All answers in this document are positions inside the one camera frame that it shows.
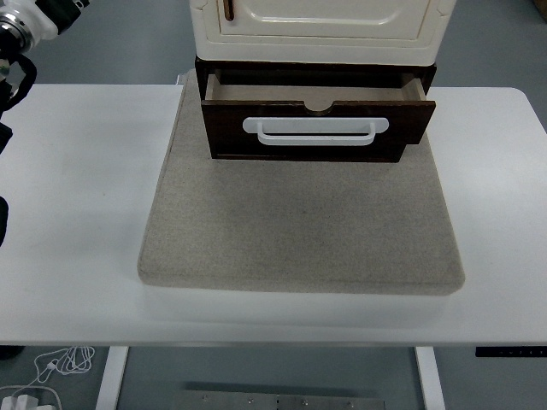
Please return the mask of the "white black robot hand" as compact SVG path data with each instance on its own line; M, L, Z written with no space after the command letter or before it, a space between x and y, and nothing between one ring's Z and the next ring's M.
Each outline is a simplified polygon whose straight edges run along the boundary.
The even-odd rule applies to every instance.
M26 42L37 43L65 32L90 3L87 0L4 1L1 23L11 26Z

